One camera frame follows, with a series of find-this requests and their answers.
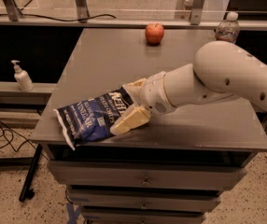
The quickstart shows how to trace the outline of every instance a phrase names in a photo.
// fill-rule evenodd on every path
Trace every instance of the metal frame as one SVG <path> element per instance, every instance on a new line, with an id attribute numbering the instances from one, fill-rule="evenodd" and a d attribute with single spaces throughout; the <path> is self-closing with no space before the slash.
<path id="1" fill-rule="evenodd" d="M 36 83 L 31 91 L 22 91 L 16 82 L 0 82 L 0 111 L 37 112 L 47 105 L 55 87 L 56 84 Z"/>
<path id="2" fill-rule="evenodd" d="M 204 0 L 193 0 L 192 10 L 190 15 L 190 24 L 198 25 L 201 22 Z"/>
<path id="3" fill-rule="evenodd" d="M 6 10 L 11 21 L 18 21 L 21 13 L 18 11 L 15 0 L 3 0 Z"/>
<path id="4" fill-rule="evenodd" d="M 137 28 L 144 29 L 153 20 L 99 20 L 90 19 L 86 22 L 58 22 L 47 19 L 27 19 L 22 18 L 19 22 L 8 21 L 7 18 L 0 17 L 0 24 L 15 26 L 75 26 L 83 28 Z M 169 21 L 155 20 L 163 24 L 166 29 L 198 29 L 198 30 L 214 30 L 219 25 L 219 21 L 201 21 L 198 25 L 191 25 L 189 21 Z M 267 31 L 267 21 L 238 21 L 244 31 Z"/>
<path id="5" fill-rule="evenodd" d="M 79 19 L 89 18 L 89 10 L 87 0 L 76 0 L 77 4 L 77 17 Z"/>

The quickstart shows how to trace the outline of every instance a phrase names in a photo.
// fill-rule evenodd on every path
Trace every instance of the table top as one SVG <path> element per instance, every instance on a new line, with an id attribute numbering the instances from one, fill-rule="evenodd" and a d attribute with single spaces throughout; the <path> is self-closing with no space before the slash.
<path id="1" fill-rule="evenodd" d="M 90 99 L 121 85 L 192 63 L 213 40 L 209 30 L 165 30 L 159 46 L 147 44 L 143 29 L 84 29 L 30 139 L 65 144 L 54 108 Z M 147 127 L 88 146 L 267 151 L 267 136 L 249 101 L 185 105 L 152 117 Z"/>

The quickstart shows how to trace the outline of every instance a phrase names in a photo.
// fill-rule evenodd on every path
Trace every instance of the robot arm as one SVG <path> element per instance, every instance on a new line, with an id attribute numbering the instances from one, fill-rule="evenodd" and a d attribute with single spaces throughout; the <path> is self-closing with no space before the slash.
<path id="1" fill-rule="evenodd" d="M 124 85 L 134 104 L 111 127 L 115 135 L 144 123 L 151 115 L 174 112 L 182 105 L 226 102 L 243 97 L 267 111 L 267 65 L 223 41 L 201 47 L 194 64 Z"/>

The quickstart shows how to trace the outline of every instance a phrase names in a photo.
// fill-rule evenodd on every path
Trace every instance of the cabinet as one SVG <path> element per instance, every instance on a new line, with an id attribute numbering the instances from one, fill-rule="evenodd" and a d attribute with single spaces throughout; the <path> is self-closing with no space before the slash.
<path id="1" fill-rule="evenodd" d="M 166 30 L 152 47 L 143 32 L 84 29 L 31 139 L 47 152 L 49 170 L 90 222 L 202 223 L 221 193 L 246 175 L 246 164 L 267 151 L 249 101 L 186 105 L 153 117 L 147 127 L 76 151 L 65 143 L 53 112 L 191 63 L 213 37 L 211 31 Z"/>

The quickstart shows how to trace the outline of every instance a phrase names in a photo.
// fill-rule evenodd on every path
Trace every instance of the electrical cord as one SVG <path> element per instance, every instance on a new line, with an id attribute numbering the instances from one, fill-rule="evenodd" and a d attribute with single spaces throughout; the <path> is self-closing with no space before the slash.
<path id="1" fill-rule="evenodd" d="M 116 19 L 116 17 L 114 15 L 111 14 L 100 14 L 100 15 L 95 15 L 95 16 L 91 16 L 88 18 L 82 18 L 82 19 L 59 19 L 59 18 L 54 18 L 54 17 L 50 17 L 50 16 L 44 16 L 44 15 L 39 15 L 39 14 L 24 14 L 22 13 L 23 17 L 37 17 L 37 18 L 43 18 L 43 19 L 49 19 L 49 20 L 55 20 L 55 21 L 64 21 L 64 22 L 70 22 L 70 21 L 87 21 L 90 19 L 95 19 L 95 18 L 100 18 L 100 17 L 111 17 L 113 19 Z"/>
<path id="2" fill-rule="evenodd" d="M 19 152 L 20 149 L 25 145 L 25 144 L 30 144 L 34 149 L 36 149 L 36 147 L 32 144 L 32 142 L 27 139 L 25 136 L 23 136 L 22 134 L 20 133 L 17 133 L 16 131 L 12 130 L 11 128 L 9 128 L 3 121 L 0 120 L 0 129 L 2 131 L 2 134 L 0 135 L 0 138 L 4 137 L 6 139 L 6 143 L 2 146 L 0 146 L 0 149 L 4 148 L 4 147 L 7 147 L 7 146 L 11 146 L 11 148 L 14 150 L 14 152 Z M 20 136 L 21 138 L 24 139 L 24 141 L 17 147 L 15 148 L 13 145 L 12 145 L 12 141 L 14 139 L 14 134 Z"/>
<path id="3" fill-rule="evenodd" d="M 67 187 L 66 187 L 66 189 L 65 189 L 65 199 L 66 199 L 69 203 L 74 204 L 74 203 L 69 199 L 69 197 L 68 197 Z"/>

